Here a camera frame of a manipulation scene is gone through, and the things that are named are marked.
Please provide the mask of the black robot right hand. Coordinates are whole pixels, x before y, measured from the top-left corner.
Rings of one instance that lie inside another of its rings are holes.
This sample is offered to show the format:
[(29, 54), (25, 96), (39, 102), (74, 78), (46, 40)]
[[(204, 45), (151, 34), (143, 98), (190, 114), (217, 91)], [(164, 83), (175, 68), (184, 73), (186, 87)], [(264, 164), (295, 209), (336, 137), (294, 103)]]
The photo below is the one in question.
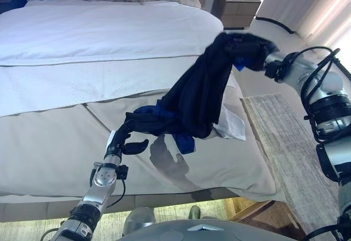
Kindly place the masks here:
[(225, 45), (225, 51), (238, 71), (244, 68), (263, 71), (268, 55), (280, 51), (274, 42), (251, 33), (231, 33), (228, 36), (229, 42)]

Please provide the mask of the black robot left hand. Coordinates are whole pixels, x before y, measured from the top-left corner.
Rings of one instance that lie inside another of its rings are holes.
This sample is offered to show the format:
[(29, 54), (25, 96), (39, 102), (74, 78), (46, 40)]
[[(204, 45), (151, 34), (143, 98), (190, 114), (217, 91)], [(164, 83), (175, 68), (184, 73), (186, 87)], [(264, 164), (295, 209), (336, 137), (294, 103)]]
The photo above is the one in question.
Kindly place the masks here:
[(142, 142), (125, 143), (126, 139), (131, 136), (134, 131), (135, 121), (126, 121), (113, 135), (111, 142), (107, 145), (105, 156), (116, 155), (122, 158), (122, 155), (137, 155), (142, 153), (149, 144), (149, 140)]

